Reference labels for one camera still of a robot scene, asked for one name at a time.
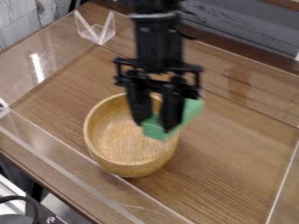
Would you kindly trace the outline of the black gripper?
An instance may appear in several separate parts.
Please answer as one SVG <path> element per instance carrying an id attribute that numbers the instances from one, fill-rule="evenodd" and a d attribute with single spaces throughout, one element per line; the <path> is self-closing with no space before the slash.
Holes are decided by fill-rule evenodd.
<path id="1" fill-rule="evenodd" d="M 131 16 L 135 28 L 135 57 L 115 58 L 117 85 L 126 87 L 138 126 L 153 115 L 151 91 L 163 91 L 159 123 L 169 133 L 183 121 L 185 97 L 201 96 L 203 67 L 183 61 L 183 40 L 177 12 Z"/>

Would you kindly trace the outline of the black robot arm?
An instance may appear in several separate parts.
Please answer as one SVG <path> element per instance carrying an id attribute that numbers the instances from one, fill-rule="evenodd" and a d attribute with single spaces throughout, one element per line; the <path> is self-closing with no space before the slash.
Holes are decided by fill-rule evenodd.
<path id="1" fill-rule="evenodd" d="M 142 124 L 154 115 L 151 93 L 163 97 L 158 123 L 166 132 L 183 123 L 190 99 L 201 95 L 203 67 L 183 61 L 181 4 L 185 0 L 133 0 L 135 57 L 117 58 L 115 84 L 126 89 L 131 115 Z"/>

